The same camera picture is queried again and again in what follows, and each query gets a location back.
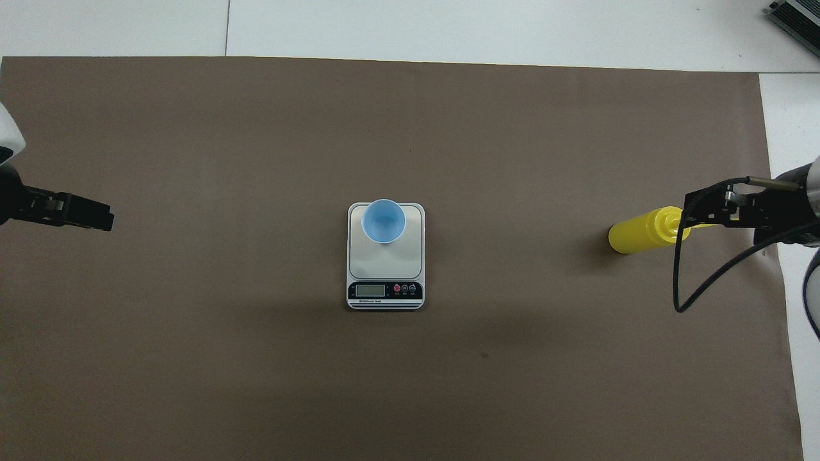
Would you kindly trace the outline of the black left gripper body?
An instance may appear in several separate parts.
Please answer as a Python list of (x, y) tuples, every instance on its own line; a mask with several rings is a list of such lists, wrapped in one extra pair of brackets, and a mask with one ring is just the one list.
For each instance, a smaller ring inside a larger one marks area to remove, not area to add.
[(12, 165), (0, 165), (0, 226), (17, 215), (26, 195), (19, 173)]

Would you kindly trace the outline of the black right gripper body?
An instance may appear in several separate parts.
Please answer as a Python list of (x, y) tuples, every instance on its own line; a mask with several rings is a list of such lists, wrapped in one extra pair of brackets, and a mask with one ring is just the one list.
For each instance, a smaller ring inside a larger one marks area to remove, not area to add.
[(755, 229), (753, 244), (787, 232), (776, 242), (820, 247), (820, 165), (803, 165), (773, 180), (750, 178), (748, 184), (764, 188), (747, 195), (741, 209), (744, 227)]

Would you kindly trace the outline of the yellow squeeze seasoning bottle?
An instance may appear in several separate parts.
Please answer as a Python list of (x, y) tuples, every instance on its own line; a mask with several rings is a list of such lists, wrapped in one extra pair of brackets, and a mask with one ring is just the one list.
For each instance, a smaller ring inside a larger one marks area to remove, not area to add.
[(667, 206), (612, 225), (607, 231), (610, 248), (630, 255), (676, 245), (682, 208)]

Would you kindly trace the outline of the light blue plastic cup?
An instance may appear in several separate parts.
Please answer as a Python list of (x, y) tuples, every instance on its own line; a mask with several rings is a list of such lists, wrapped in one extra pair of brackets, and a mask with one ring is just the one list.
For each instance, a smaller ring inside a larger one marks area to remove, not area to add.
[(406, 222), (402, 206), (382, 198), (366, 205), (361, 215), (361, 230), (377, 244), (391, 244), (404, 233)]

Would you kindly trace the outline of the silver digital kitchen scale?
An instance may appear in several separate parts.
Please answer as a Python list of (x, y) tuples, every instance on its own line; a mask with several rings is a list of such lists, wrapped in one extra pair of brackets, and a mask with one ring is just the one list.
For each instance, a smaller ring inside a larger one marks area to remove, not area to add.
[(391, 244), (377, 244), (361, 230), (369, 202), (348, 209), (346, 301), (357, 311), (416, 311), (425, 303), (425, 210), (399, 202), (407, 222)]

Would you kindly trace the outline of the grey finned metal device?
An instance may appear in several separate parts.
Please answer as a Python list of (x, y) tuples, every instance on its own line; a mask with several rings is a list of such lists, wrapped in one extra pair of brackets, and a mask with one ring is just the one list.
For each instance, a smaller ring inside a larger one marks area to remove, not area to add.
[(765, 15), (820, 59), (820, 0), (775, 0)]

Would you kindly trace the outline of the brown table mat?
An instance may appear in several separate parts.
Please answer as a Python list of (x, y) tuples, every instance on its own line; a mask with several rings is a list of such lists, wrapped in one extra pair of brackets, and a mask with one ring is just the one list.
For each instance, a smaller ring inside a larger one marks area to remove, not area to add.
[[(612, 224), (767, 176), (754, 73), (3, 58), (0, 461), (800, 461), (776, 249), (686, 313)], [(346, 301), (347, 218), (425, 210), (425, 303)]]

